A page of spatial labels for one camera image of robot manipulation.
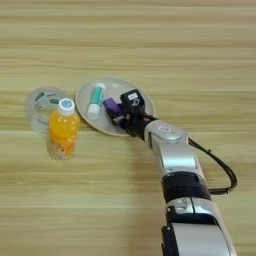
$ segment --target silver metal arm segment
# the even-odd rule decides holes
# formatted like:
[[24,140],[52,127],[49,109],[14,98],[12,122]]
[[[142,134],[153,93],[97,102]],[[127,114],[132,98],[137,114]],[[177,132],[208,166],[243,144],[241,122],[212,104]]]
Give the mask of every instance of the silver metal arm segment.
[[[146,126],[144,138],[159,160],[162,180],[169,179],[165,184],[172,186],[172,180],[180,174],[205,181],[199,161],[188,144],[186,131],[155,120]],[[182,187],[163,189],[167,195],[167,231],[172,227],[178,250],[178,254],[169,255],[237,256],[218,207],[210,196],[195,196],[198,193],[189,186],[187,192],[183,192]]]

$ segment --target wooden table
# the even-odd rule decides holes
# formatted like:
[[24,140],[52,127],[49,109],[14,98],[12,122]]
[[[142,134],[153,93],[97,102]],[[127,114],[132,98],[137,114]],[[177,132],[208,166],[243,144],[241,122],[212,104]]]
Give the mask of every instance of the wooden table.
[[[238,255],[255,255],[255,45],[255,0],[0,0],[0,255],[161,255],[160,172],[142,142],[83,123],[74,157],[55,161],[26,124],[33,89],[73,97],[101,76],[147,91],[235,169],[237,190],[213,199]],[[209,187],[228,184],[198,156]]]

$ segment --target black object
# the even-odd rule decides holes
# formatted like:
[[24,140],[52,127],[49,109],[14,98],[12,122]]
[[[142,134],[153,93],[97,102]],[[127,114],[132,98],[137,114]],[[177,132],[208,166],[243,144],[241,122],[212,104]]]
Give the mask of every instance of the black object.
[[162,227],[162,251],[164,256],[179,256],[179,250],[177,245],[176,236],[173,230],[173,226]]
[[198,144],[197,142],[193,141],[190,138],[188,142],[189,142],[189,145],[203,151],[205,154],[210,156],[215,162],[217,162],[218,165],[223,169],[223,171],[228,175],[230,179],[231,185],[229,187],[212,188],[212,189],[209,189],[210,193],[212,195],[222,195],[222,194],[228,194],[229,192],[231,192],[237,186],[237,177],[234,171],[226,163],[224,163],[220,158],[215,156],[210,149],[209,150],[205,149],[203,146],[201,146],[200,144]]
[[145,112],[145,101],[139,90],[124,93],[120,97],[124,109],[124,119],[119,122],[120,127],[132,137],[144,140],[146,126],[156,120]]
[[205,181],[200,176],[191,172],[174,172],[162,179],[165,202],[177,198],[197,197],[211,200]]

